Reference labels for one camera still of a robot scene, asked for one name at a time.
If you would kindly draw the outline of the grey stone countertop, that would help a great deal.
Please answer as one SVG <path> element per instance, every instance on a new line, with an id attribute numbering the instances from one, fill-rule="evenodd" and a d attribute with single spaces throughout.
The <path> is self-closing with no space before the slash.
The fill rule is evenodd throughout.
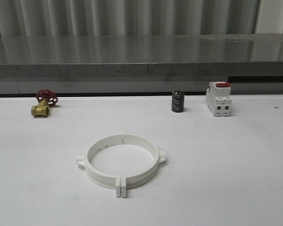
<path id="1" fill-rule="evenodd" d="M 0 36 L 0 79 L 283 82 L 283 35 Z"/>

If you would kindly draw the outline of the black cylindrical capacitor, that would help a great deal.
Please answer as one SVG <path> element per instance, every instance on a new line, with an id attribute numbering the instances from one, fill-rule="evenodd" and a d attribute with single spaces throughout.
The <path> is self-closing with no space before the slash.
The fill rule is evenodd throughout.
<path id="1" fill-rule="evenodd" d="M 172 104 L 171 104 L 172 112 L 181 113 L 184 111 L 184 97 L 185 94 L 182 91 L 172 92 Z"/>

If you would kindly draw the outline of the white half pipe clamp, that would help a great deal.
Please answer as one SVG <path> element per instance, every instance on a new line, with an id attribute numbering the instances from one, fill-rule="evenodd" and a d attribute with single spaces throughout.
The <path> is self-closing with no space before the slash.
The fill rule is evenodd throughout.
<path id="1" fill-rule="evenodd" d="M 119 197 L 125 198 L 127 189 L 141 186 L 155 176 L 159 165 L 166 162 L 166 153 L 164 151 L 160 151 L 153 142 L 137 135 L 123 134 L 122 141 L 122 144 L 124 145 L 139 146 L 147 150 L 153 156 L 153 161 L 142 170 L 137 173 L 120 176 L 120 181 L 118 182 L 118 188 L 116 188 L 116 191 L 118 192 Z"/>
<path id="2" fill-rule="evenodd" d="M 124 132 L 105 137 L 94 143 L 87 153 L 77 156 L 78 167 L 85 170 L 87 176 L 94 183 L 110 189 L 115 189 L 116 197 L 126 197 L 126 180 L 120 174 L 111 174 L 96 165 L 95 160 L 103 150 L 124 143 Z"/>

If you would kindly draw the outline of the brass valve red handwheel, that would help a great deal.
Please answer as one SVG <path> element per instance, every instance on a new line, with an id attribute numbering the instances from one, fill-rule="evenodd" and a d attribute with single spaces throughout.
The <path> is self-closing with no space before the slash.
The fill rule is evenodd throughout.
<path id="1" fill-rule="evenodd" d="M 33 117 L 48 117 L 50 107 L 55 106 L 58 102 L 57 94 L 49 89 L 42 89 L 36 94 L 38 105 L 31 108 L 31 115 Z"/>

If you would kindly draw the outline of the white circuit breaker red switch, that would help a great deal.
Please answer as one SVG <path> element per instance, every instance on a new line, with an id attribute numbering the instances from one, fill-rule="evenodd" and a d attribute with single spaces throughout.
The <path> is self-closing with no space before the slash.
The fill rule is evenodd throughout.
<path id="1" fill-rule="evenodd" d="M 215 117 L 229 116 L 232 99 L 230 98 L 231 84 L 224 81 L 209 83 L 206 91 L 206 105 Z"/>

